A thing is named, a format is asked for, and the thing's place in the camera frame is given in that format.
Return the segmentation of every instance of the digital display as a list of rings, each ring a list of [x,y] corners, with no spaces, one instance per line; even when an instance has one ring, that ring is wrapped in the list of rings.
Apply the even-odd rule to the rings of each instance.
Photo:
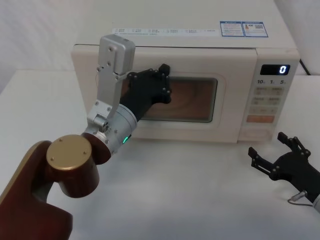
[[[290,65],[273,65],[265,64],[262,65],[260,75],[288,75]]]

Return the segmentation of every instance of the orange button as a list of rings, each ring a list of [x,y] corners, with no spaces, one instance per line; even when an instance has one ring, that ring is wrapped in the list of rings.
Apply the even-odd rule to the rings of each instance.
[[[275,120],[275,116],[259,116],[248,115],[246,118],[247,123],[260,123],[260,124],[272,124]]]

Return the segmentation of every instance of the microwave oven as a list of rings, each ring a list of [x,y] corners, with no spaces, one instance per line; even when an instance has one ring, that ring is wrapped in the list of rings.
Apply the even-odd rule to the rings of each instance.
[[[171,68],[172,102],[154,105],[132,137],[272,138],[300,60],[273,0],[96,0],[71,53],[87,112],[99,41],[112,33],[135,43],[133,72]]]

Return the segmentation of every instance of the microwave window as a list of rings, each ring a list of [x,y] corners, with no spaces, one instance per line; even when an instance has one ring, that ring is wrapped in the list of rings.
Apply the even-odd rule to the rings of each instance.
[[[143,120],[209,123],[213,119],[218,80],[215,78],[171,77],[171,103],[157,103]],[[122,85],[122,94],[128,81]]]

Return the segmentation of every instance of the cable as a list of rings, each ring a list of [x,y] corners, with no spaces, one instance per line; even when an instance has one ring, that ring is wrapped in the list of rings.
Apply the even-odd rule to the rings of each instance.
[[[287,201],[289,204],[292,204],[292,205],[297,205],[297,206],[307,206],[307,207],[313,207],[313,205],[311,204],[304,204],[304,203],[295,203],[295,202],[292,202],[290,199],[288,199]]]
[[[301,66],[303,67],[305,73],[308,75],[308,76],[311,76],[309,70],[307,69],[306,65],[304,64],[304,62],[302,61],[302,59],[300,59],[300,64]]]

